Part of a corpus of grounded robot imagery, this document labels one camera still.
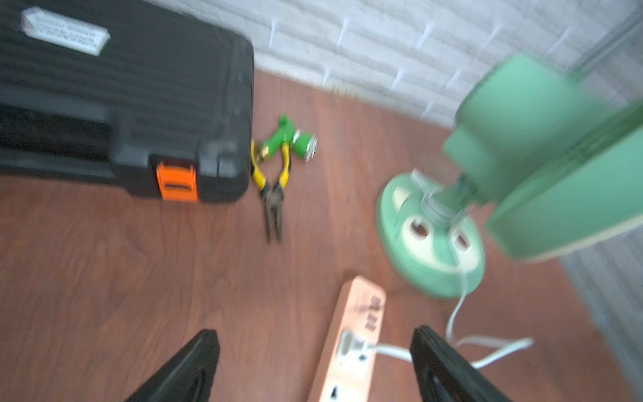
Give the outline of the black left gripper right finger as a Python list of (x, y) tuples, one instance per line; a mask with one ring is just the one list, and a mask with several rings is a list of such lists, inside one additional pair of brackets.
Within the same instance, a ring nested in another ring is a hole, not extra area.
[(423, 402), (510, 402), (428, 326), (415, 328), (410, 355)]

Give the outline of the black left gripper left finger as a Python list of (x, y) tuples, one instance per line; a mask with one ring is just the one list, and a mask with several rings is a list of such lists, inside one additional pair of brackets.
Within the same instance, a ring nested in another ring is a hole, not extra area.
[(208, 402), (219, 355), (217, 332), (201, 330), (126, 402)]

